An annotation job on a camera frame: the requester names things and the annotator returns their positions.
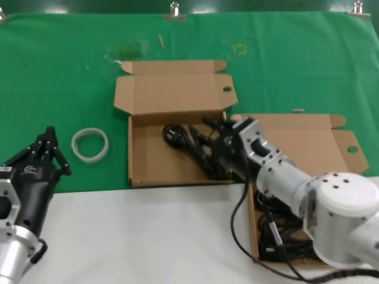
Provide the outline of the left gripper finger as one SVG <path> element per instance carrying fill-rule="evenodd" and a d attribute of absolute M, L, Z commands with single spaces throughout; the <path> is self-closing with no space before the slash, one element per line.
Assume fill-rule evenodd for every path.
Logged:
<path fill-rule="evenodd" d="M 56 136 L 56 130 L 54 127 L 47 127 L 46 132 L 44 133 L 45 137 L 45 146 L 44 146 L 44 160 L 49 161 L 53 164 L 53 160 L 56 159 L 59 167 L 56 167 L 56 174 L 58 176 L 71 175 L 71 169 L 68 161 L 58 148 L 58 140 Z"/>
<path fill-rule="evenodd" d="M 47 127 L 43 134 L 37 136 L 35 142 L 19 153 L 1 163 L 1 166 L 15 167 L 21 162 L 41 162 L 41 165 L 53 167 L 53 127 Z"/>

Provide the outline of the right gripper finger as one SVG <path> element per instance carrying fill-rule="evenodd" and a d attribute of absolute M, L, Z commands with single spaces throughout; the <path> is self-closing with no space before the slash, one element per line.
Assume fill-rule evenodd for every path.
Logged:
<path fill-rule="evenodd" d="M 203 123 L 221 135 L 232 135 L 235 122 L 227 118 L 203 118 Z"/>
<path fill-rule="evenodd" d="M 191 134 L 193 148 L 202 148 L 203 146 L 206 146 L 212 149 L 216 145 L 215 139 L 212 139 L 210 137 L 213 133 L 211 133 L 209 136 L 206 136 L 200 133 L 195 127 L 191 125 L 189 126 L 189 131 Z"/>

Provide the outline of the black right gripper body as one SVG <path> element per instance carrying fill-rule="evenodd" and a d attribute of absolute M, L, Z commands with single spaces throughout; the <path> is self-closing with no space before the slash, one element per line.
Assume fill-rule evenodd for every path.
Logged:
<path fill-rule="evenodd" d="M 212 155 L 227 171 L 232 171 L 244 182 L 256 182 L 258 164 L 248 158 L 237 134 L 220 133 L 212 146 Z"/>

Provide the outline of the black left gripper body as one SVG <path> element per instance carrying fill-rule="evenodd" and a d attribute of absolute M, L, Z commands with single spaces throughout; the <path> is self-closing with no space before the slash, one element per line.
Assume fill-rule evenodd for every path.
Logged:
<path fill-rule="evenodd" d="M 57 167 L 51 163 L 20 163 L 15 168 L 12 183 L 21 202 L 15 225 L 39 237 L 55 186 L 60 180 Z"/>

